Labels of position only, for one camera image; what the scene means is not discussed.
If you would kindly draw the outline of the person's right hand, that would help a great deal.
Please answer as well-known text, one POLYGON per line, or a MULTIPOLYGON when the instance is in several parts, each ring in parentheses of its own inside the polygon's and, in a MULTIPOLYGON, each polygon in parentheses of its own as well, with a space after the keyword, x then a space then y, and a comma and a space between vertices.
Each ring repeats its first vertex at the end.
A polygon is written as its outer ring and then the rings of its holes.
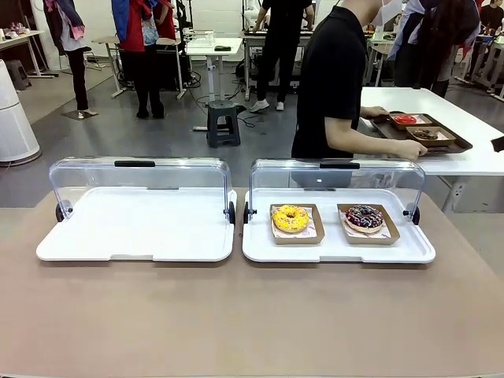
POLYGON ((424 156, 428 149, 421 145, 419 142, 413 140, 400 140, 398 141, 395 155, 399 158, 416 161, 419 157, 424 156))

